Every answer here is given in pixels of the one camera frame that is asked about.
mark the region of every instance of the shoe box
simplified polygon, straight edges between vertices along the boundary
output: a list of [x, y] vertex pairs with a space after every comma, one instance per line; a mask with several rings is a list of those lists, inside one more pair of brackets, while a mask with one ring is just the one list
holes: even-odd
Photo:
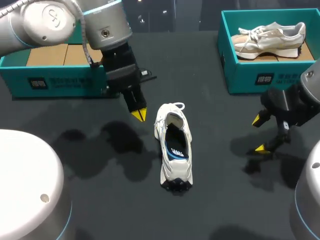
[[[101, 51], [88, 51], [95, 62]], [[103, 66], [91, 69], [82, 47], [80, 25], [64, 44], [14, 52], [0, 59], [0, 75], [14, 98], [103, 98]]]
[[[306, 37], [299, 56], [238, 59], [231, 40], [239, 34], [238, 28], [252, 30], [273, 22], [282, 26], [305, 23]], [[286, 89], [298, 83], [301, 74], [320, 58], [320, 12], [316, 8], [222, 11], [217, 48], [230, 94], [263, 93], [270, 86]]]

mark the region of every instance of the white sneaker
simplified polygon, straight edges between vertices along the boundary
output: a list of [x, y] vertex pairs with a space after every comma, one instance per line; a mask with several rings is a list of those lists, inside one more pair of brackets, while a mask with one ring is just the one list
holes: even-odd
[[154, 123], [154, 136], [162, 151], [160, 183], [175, 191], [188, 190], [193, 185], [192, 136], [184, 108], [181, 102], [163, 104]]
[[240, 34], [231, 37], [237, 56], [255, 59], [260, 54], [270, 53], [279, 57], [297, 58], [298, 48], [305, 41], [306, 25], [281, 26], [274, 22], [252, 30], [239, 28]]

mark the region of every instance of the shoe tongue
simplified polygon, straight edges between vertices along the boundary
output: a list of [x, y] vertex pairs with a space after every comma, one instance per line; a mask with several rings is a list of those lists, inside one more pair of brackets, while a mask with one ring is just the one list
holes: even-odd
[[165, 125], [168, 126], [170, 124], [175, 125], [179, 129], [182, 129], [185, 125], [182, 115], [175, 111], [168, 112], [165, 117]]
[[276, 23], [276, 22], [273, 22], [273, 23], [265, 26], [265, 29], [266, 29], [267, 31], [274, 30], [274, 29], [280, 29], [280, 28], [281, 28], [281, 26], [280, 26], [278, 23]]

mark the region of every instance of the cardboard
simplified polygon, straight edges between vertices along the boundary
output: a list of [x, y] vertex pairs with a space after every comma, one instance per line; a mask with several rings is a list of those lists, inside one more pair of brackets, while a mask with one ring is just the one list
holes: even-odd
[[34, 48], [30, 52], [26, 66], [62, 66], [67, 48], [67, 44]]
[[[101, 51], [91, 49], [89, 44], [87, 44], [86, 47], [88, 48], [88, 51], [93, 61], [100, 62], [102, 58]], [[81, 44], [68, 46], [64, 65], [89, 65]]]
[[297, 58], [287, 58], [287, 57], [278, 57], [279, 62], [287, 62], [287, 61], [314, 61], [314, 57], [312, 56], [308, 45], [304, 42], [301, 46], [301, 53]]
[[[102, 53], [100, 50], [91, 49], [87, 44], [90, 56], [95, 62], [101, 61]], [[81, 44], [60, 44], [57, 46], [45, 46], [34, 48], [26, 66], [74, 66], [89, 65]]]

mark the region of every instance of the screw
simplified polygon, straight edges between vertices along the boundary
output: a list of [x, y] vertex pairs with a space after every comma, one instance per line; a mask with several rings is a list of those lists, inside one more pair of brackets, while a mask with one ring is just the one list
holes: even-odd
[[311, 78], [314, 74], [315, 74], [314, 71], [309, 71], [309, 72], [306, 73], [305, 76], [306, 76], [307, 78]]
[[320, 167], [320, 163], [316, 162], [312, 165], [313, 169], [317, 169], [318, 167]]
[[49, 200], [50, 200], [50, 198], [49, 198], [49, 196], [48, 196], [47, 194], [42, 194], [42, 195], [40, 196], [40, 199], [41, 199], [41, 201], [44, 202], [44, 203], [48, 203]]
[[102, 36], [103, 36], [104, 38], [107, 38], [107, 37], [109, 37], [110, 32], [109, 32], [107, 29], [103, 29], [102, 32], [101, 32], [101, 34], [102, 34]]

